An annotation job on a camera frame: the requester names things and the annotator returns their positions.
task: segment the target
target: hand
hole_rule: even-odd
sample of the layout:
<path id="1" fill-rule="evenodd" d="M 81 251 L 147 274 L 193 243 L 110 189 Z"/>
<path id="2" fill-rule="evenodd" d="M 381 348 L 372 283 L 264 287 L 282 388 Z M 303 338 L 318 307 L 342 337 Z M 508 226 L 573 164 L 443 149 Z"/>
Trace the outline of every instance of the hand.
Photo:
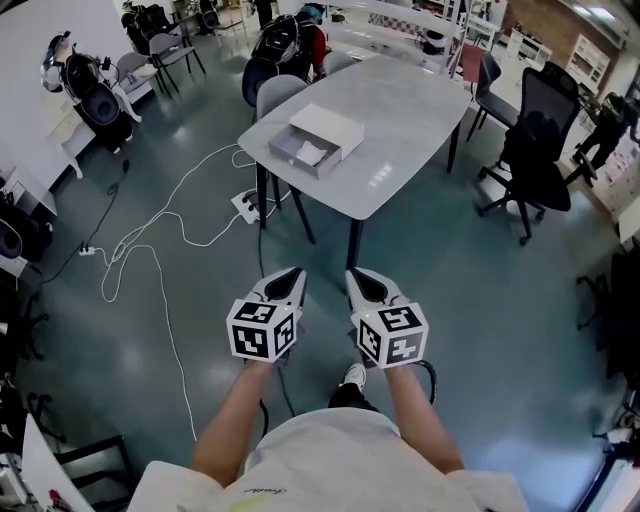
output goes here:
<path id="1" fill-rule="evenodd" d="M 254 361 L 253 359 L 247 359 L 244 363 L 243 372 L 250 372 L 256 374 L 270 373 L 273 368 L 272 363 L 266 361 Z"/>

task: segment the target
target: white shelf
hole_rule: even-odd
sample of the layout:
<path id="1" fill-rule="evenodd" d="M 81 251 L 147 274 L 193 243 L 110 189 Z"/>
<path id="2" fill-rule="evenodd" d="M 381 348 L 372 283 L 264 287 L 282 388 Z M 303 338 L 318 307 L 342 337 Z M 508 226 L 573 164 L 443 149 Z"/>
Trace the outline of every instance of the white shelf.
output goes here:
<path id="1" fill-rule="evenodd" d="M 332 41 L 338 41 L 376 53 L 406 57 L 412 63 L 426 65 L 432 71 L 437 71 L 444 59 L 444 55 L 424 53 L 414 42 L 416 36 L 372 23 L 326 21 L 322 24 L 322 30 L 329 36 L 329 45 Z"/>
<path id="2" fill-rule="evenodd" d="M 590 69 L 584 69 L 574 63 L 576 57 L 581 59 Z M 577 81 L 585 85 L 594 94 L 598 93 L 600 82 L 604 77 L 610 59 L 595 44 L 589 41 L 582 34 L 578 36 L 573 54 L 567 64 L 567 71 Z"/>
<path id="3" fill-rule="evenodd" d="M 451 36 L 456 30 L 455 23 L 439 18 L 428 11 L 416 11 L 378 0 L 329 0 L 322 3 L 354 12 L 389 16 L 390 18 L 395 18 L 400 21 L 413 23 L 427 30 L 440 32 L 444 36 Z"/>

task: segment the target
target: gray chair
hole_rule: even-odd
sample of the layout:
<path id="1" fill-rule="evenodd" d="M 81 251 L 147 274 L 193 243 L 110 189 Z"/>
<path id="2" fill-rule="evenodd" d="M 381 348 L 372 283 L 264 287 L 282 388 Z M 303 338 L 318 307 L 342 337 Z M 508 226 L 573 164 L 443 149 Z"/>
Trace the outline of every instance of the gray chair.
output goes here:
<path id="1" fill-rule="evenodd" d="M 264 116 L 271 112 L 276 107 L 282 105 L 292 96 L 295 96 L 303 89 L 306 89 L 307 83 L 297 76 L 293 75 L 278 75 L 270 78 L 262 84 L 258 89 L 258 97 L 256 100 L 256 120 L 260 121 Z M 267 211 L 267 169 L 256 162 L 256 173 L 258 181 L 258 207 L 260 209 L 260 229 L 266 227 L 266 211 Z M 274 174 L 271 175 L 271 184 L 273 186 L 273 195 L 276 201 L 276 207 L 281 209 L 280 205 L 280 186 L 278 183 L 278 177 Z M 316 243 L 316 240 L 311 231 L 311 225 L 307 220 L 307 215 L 300 201 L 300 191 L 289 185 L 291 189 L 291 195 L 293 201 L 296 203 L 296 208 L 302 219 L 302 224 L 307 232 L 307 237 L 312 244 Z"/>
<path id="2" fill-rule="evenodd" d="M 118 63 L 116 64 L 116 67 L 118 68 L 118 81 L 120 83 L 120 87 L 122 87 L 124 92 L 130 93 L 131 91 L 136 90 L 138 87 L 148 82 L 153 77 L 155 77 L 156 81 L 158 82 L 158 87 L 160 87 L 160 92 L 164 92 L 164 89 L 166 88 L 166 84 L 163 88 L 163 84 L 160 81 L 160 78 L 162 77 L 158 74 L 157 71 L 153 75 L 149 75 L 142 78 L 136 77 L 135 79 L 132 79 L 131 75 L 137 69 L 140 69 L 141 67 L 146 66 L 147 64 L 151 64 L 149 57 L 145 55 L 140 55 L 139 53 L 129 52 L 129 53 L 125 53 L 122 57 L 120 57 L 120 59 L 118 60 Z"/>
<path id="3" fill-rule="evenodd" d="M 173 78 L 169 74 L 169 66 L 172 66 L 181 59 L 186 59 L 187 70 L 191 74 L 191 63 L 189 62 L 189 55 L 193 53 L 193 56 L 198 61 L 200 69 L 206 75 L 204 66 L 198 57 L 196 49 L 191 46 L 191 43 L 187 37 L 174 36 L 171 34 L 158 34 L 151 38 L 149 41 L 149 52 L 151 53 L 151 59 L 159 73 L 162 75 L 164 71 L 169 77 L 169 81 L 173 84 L 174 89 L 179 93 L 178 86 L 173 81 Z"/>
<path id="4" fill-rule="evenodd" d="M 307 87 L 307 83 L 297 76 L 279 75 L 270 78 L 258 89 L 256 100 L 256 120 L 259 121 L 274 108 Z"/>
<path id="5" fill-rule="evenodd" d="M 329 76 L 355 63 L 356 60 L 346 53 L 330 52 L 325 55 L 322 67 L 324 68 L 325 74 Z"/>
<path id="6" fill-rule="evenodd" d="M 501 74 L 500 66 L 498 66 L 493 56 L 490 53 L 485 53 L 480 61 L 480 77 L 478 78 L 478 88 L 476 90 L 476 102 L 480 108 L 478 109 L 476 118 L 473 120 L 467 142 L 471 140 L 478 120 L 483 114 L 484 116 L 482 117 L 478 130 L 482 128 L 488 114 L 491 114 L 491 116 L 495 117 L 507 126 L 507 128 L 512 128 L 518 121 L 518 110 L 490 90 L 491 84 L 495 82 Z"/>

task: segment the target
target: bag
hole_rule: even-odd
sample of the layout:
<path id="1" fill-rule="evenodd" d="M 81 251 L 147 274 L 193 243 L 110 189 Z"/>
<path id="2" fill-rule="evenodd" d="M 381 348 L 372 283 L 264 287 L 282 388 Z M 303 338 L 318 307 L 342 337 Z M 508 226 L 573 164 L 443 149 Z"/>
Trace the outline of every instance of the bag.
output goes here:
<path id="1" fill-rule="evenodd" d="M 313 22 L 298 21 L 290 14 L 278 16 L 264 27 L 251 56 L 272 62 L 276 66 L 289 62 L 303 53 L 300 31 L 308 26 L 313 26 Z"/>
<path id="2" fill-rule="evenodd" d="M 98 63 L 83 53 L 74 53 L 65 64 L 63 82 L 73 98 L 83 99 L 99 83 Z"/>

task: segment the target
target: power strip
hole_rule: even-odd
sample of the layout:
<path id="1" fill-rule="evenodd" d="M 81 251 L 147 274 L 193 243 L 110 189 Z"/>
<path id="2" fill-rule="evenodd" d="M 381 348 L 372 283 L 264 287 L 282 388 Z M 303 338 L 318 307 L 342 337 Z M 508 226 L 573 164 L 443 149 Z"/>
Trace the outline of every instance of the power strip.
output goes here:
<path id="1" fill-rule="evenodd" d="M 260 214 L 258 210 L 253 207 L 251 202 L 245 197 L 246 192 L 242 194 L 238 194 L 236 197 L 231 199 L 233 206 L 236 207 L 238 213 L 242 215 L 242 218 L 247 222 L 247 224 L 253 224 L 260 218 Z"/>

